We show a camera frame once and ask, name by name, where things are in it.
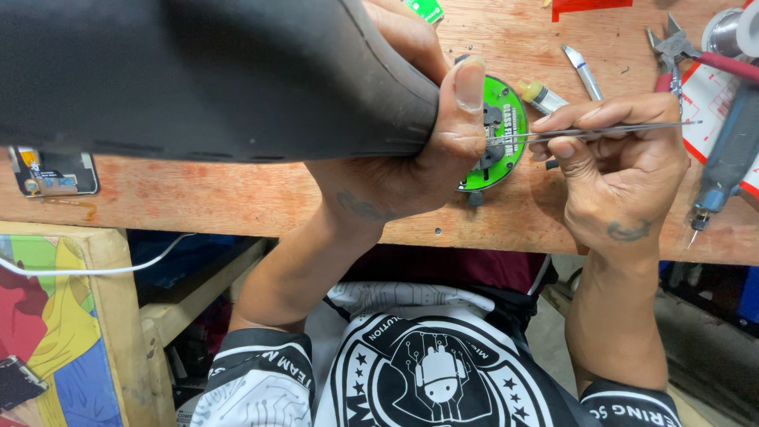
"solder spool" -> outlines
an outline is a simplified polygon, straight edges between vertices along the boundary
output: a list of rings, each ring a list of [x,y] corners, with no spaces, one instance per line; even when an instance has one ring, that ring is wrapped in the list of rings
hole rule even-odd
[[[745,10],[732,8],[715,15],[701,37],[701,49],[729,58],[759,56],[759,0]]]

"pliers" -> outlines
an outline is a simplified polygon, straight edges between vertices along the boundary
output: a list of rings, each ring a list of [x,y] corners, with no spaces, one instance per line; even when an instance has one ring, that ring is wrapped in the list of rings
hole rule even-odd
[[[646,27],[648,42],[651,49],[659,56],[661,75],[657,80],[656,92],[673,92],[680,96],[682,104],[682,82],[677,68],[683,59],[691,58],[701,64],[729,72],[737,77],[744,77],[759,84],[759,67],[740,62],[712,52],[702,52],[691,44],[685,37],[685,31],[675,22],[672,14],[667,14],[667,38],[662,41],[656,37],[649,27]]]

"fingernail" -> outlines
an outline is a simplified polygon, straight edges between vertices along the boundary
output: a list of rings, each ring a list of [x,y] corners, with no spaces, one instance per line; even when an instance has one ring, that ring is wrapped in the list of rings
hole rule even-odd
[[[536,162],[544,162],[548,160],[548,153],[546,153],[545,151],[542,153],[535,153],[532,155],[532,160]]]
[[[568,159],[575,153],[575,148],[567,141],[566,138],[556,138],[548,143],[548,149],[554,156],[562,159]]]
[[[485,60],[473,55],[458,64],[453,86],[458,104],[469,112],[482,110]]]
[[[586,115],[583,115],[582,117],[580,117],[580,120],[589,119],[589,118],[590,118],[590,117],[591,117],[593,114],[596,114],[596,113],[597,113],[597,112],[599,112],[600,110],[601,110],[601,107],[598,107],[598,108],[596,108],[595,110],[593,110],[593,111],[590,111],[590,112],[588,112]]]
[[[549,114],[549,115],[543,117],[542,119],[536,120],[535,123],[533,123],[533,125],[539,125],[540,123],[548,122],[548,119],[550,119],[550,118],[551,118],[551,115]]]

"tattoo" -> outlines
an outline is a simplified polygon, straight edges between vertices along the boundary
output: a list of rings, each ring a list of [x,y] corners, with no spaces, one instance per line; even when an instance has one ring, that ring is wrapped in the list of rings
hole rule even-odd
[[[392,211],[382,212],[368,201],[357,201],[356,196],[348,190],[340,191],[335,198],[340,207],[362,218],[374,221],[392,221],[397,217]]]
[[[606,230],[606,234],[618,242],[634,242],[644,237],[648,237],[650,231],[650,221],[641,220],[641,226],[628,229],[622,229],[622,224],[612,221],[611,224],[609,224],[609,228]]]

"black and white shirt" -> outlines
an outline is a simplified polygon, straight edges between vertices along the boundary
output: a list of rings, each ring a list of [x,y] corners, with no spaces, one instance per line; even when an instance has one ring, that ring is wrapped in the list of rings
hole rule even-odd
[[[531,358],[531,297],[339,283],[305,334],[231,332],[192,426],[682,427],[661,391],[597,381],[578,402]]]

